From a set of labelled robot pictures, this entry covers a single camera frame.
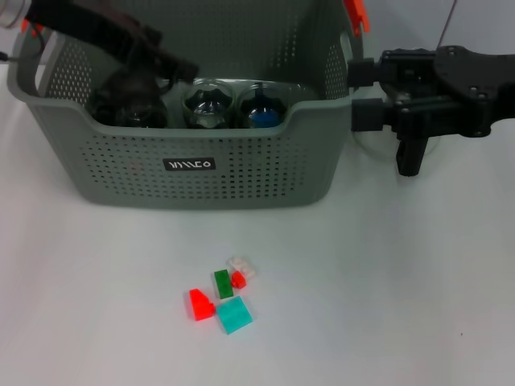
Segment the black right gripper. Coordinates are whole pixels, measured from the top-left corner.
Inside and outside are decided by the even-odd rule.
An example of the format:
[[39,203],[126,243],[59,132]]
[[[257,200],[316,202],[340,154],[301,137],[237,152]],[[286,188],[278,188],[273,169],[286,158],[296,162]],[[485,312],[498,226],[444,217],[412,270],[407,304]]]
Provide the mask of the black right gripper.
[[347,82],[354,88],[374,83],[425,84],[434,72],[446,96],[395,102],[354,100],[352,131],[381,131],[387,125],[399,140],[452,134],[483,138],[494,123],[514,118],[513,55],[480,54],[461,46],[386,50],[378,61],[350,60]]

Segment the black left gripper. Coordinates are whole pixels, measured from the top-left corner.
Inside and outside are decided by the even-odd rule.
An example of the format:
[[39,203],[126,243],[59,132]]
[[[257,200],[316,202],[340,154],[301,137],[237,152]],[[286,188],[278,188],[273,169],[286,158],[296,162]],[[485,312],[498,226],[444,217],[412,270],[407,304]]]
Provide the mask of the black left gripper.
[[200,70],[157,47],[157,31],[103,2],[33,1],[25,19],[97,47],[126,66],[149,66],[165,79],[194,80]]

